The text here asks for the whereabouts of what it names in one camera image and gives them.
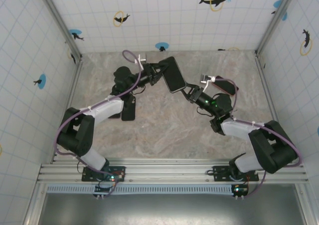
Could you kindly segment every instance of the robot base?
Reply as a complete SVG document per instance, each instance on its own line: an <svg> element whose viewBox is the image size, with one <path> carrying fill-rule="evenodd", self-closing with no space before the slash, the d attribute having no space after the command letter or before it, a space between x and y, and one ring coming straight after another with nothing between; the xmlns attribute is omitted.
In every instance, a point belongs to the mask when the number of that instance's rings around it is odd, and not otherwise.
<svg viewBox="0 0 319 225"><path fill-rule="evenodd" d="M124 166L109 166L108 173L113 174L115 179L118 182L124 182L125 177L125 168ZM107 177L105 174L97 173L92 171L91 169L85 167L82 173L82 181L83 182L113 182L112 178Z"/></svg>
<svg viewBox="0 0 319 225"><path fill-rule="evenodd" d="M213 172L215 182L235 182L229 177L231 176L229 166L213 166ZM259 181L258 174L255 174L255 171L249 171L245 175L249 176L249 181Z"/></svg>

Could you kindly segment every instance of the marble floor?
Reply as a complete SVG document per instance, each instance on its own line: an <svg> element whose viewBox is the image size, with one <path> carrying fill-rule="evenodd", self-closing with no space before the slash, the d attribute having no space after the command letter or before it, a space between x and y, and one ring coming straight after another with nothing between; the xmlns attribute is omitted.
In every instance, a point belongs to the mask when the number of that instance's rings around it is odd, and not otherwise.
<svg viewBox="0 0 319 225"><path fill-rule="evenodd" d="M199 84L202 73L234 80L239 92L233 114L250 121L271 120L252 51L147 52L146 55L147 61L153 63L174 56L188 83ZM114 85L113 72L120 66L138 72L137 66L122 58L121 53L85 54L72 106L86 107L109 95ZM213 86L206 91L211 96L219 92ZM197 105L185 100L181 92L171 94L163 79L153 87L148 85L136 98L135 121L109 119L96 127L93 146L106 158L229 159L253 150L247 141L215 134L210 118L197 114Z"/></svg>

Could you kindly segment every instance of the black smartphone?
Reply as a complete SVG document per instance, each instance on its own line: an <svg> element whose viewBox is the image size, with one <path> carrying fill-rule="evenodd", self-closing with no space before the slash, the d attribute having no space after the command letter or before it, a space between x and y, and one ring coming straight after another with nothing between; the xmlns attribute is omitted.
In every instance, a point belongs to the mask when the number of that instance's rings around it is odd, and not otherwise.
<svg viewBox="0 0 319 225"><path fill-rule="evenodd" d="M216 79L223 79L223 77L216 76ZM212 82L212 84L215 85L220 90L222 90L223 92L225 92L231 96L235 95L235 86L227 80L215 81L215 82Z"/></svg>
<svg viewBox="0 0 319 225"><path fill-rule="evenodd" d="M174 57L171 56L161 60L159 64L168 65L167 69L163 72L163 77L171 93L176 93L186 88L186 81L184 80Z"/></svg>

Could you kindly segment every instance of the white tiled wall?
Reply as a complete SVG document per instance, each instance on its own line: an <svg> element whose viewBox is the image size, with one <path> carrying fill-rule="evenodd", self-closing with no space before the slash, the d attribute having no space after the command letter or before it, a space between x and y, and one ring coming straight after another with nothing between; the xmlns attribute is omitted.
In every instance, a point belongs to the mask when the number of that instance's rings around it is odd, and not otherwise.
<svg viewBox="0 0 319 225"><path fill-rule="evenodd" d="M311 42L302 53L305 34ZM264 53L271 95L281 124L301 150L319 205L319 0L293 0Z"/></svg>
<svg viewBox="0 0 319 225"><path fill-rule="evenodd" d="M54 0L69 29L82 31L82 53L157 50L256 49L278 0L231 0L212 11L200 0ZM113 25L118 11L130 17Z"/></svg>
<svg viewBox="0 0 319 225"><path fill-rule="evenodd" d="M0 0L0 225L23 221L74 71L41 0ZM43 73L40 90L33 81Z"/></svg>

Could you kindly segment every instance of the yellow ring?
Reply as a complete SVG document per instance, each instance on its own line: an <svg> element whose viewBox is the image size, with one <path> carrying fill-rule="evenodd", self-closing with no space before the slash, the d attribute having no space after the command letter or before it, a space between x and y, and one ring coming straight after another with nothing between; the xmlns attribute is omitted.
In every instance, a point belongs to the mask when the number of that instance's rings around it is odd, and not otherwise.
<svg viewBox="0 0 319 225"><path fill-rule="evenodd" d="M68 48L67 54L68 54L68 58L69 58L69 59L72 59L72 57L71 57L71 52L70 52L70 48Z"/></svg>
<svg viewBox="0 0 319 225"><path fill-rule="evenodd" d="M115 24L115 17L116 17L119 13L122 14L122 20L121 20L121 23L120 23L120 24L116 25L116 24ZM115 14L115 16L114 16L114 18L113 18L113 25L114 25L115 27L120 27L120 26L122 25L122 23L123 23L123 19L124 19L124 12L121 11L121 10L119 10L118 12L116 12L116 14Z"/></svg>
<svg viewBox="0 0 319 225"><path fill-rule="evenodd" d="M219 11L219 10L221 10L223 8L224 2L221 4L221 7L219 9L213 9L213 7L211 7L211 0L209 0L209 5L210 5L210 9L212 11Z"/></svg>
<svg viewBox="0 0 319 225"><path fill-rule="evenodd" d="M303 45L304 45L306 42L303 41L303 42L301 43L301 46L300 46L300 54L301 54L302 56L305 56L305 55L309 54L309 52L310 52L311 49L313 48L313 41L312 41L311 39L309 39L309 41L311 42L310 49L309 49L309 51L308 51L307 53L305 53L305 54L303 54Z"/></svg>

